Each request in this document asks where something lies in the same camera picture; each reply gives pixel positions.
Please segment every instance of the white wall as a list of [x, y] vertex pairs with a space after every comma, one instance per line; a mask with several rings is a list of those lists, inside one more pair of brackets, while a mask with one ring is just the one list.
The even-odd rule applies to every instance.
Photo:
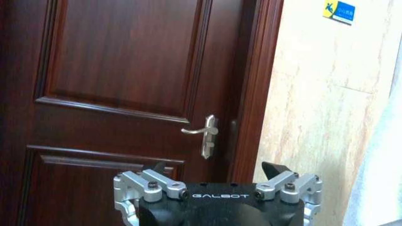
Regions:
[[254, 181], [261, 162], [325, 181], [320, 226], [341, 225], [365, 147], [389, 98], [402, 0], [345, 0], [352, 26], [322, 16], [324, 0], [286, 0]]

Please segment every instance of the silver metal bracket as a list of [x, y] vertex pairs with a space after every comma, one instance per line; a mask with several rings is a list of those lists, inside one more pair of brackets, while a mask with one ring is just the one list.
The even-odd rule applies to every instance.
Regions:
[[162, 190], [171, 199], [185, 200], [189, 198], [187, 187], [183, 182], [167, 178], [151, 169], [145, 170], [141, 176], [149, 181], [158, 181]]
[[256, 185], [256, 197], [260, 200], [272, 200], [276, 198], [276, 193], [281, 190], [286, 183], [294, 182], [298, 174], [292, 171], [282, 172], [268, 182]]
[[218, 135], [218, 119], [212, 114], [206, 118], [206, 127], [198, 130], [187, 130], [182, 129], [182, 132], [186, 134], [200, 134], [204, 133], [204, 140], [202, 140], [202, 156], [205, 159], [209, 159], [213, 156], [214, 147], [216, 147], [216, 137]]
[[122, 212], [123, 222], [127, 226], [139, 226], [135, 203], [142, 197], [147, 202], [162, 199], [162, 187], [157, 181], [149, 182], [134, 172], [127, 171], [114, 178], [115, 209]]
[[294, 183], [281, 189], [281, 200], [288, 203], [305, 202], [305, 224], [314, 226], [314, 216], [321, 212], [322, 180], [314, 174], [305, 174]]

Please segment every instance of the sign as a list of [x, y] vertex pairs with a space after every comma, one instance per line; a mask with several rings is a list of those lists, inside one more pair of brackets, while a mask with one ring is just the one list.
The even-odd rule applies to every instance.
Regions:
[[324, 16], [352, 24], [356, 7], [338, 0], [326, 0]]

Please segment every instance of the door trim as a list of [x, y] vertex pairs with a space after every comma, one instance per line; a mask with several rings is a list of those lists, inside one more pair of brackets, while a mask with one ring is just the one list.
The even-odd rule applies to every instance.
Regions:
[[284, 0], [258, 0], [229, 180], [252, 183], [265, 120]]

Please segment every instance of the screw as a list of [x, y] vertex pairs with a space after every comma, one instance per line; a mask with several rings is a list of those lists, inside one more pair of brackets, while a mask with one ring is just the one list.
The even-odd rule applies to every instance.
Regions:
[[149, 188], [150, 188], [150, 189], [158, 188], [158, 182], [157, 182], [157, 181], [150, 181], [150, 182], [149, 182]]
[[265, 194], [261, 193], [261, 192], [256, 192], [256, 193], [254, 193], [254, 196], [256, 196], [256, 198], [257, 198], [258, 200], [265, 199]]
[[294, 191], [296, 190], [296, 184], [294, 183], [288, 183], [285, 184], [285, 189], [289, 190], [289, 191]]
[[181, 192], [179, 198], [181, 198], [182, 200], [189, 199], [189, 191], [187, 191], [187, 190], [183, 190], [183, 191]]

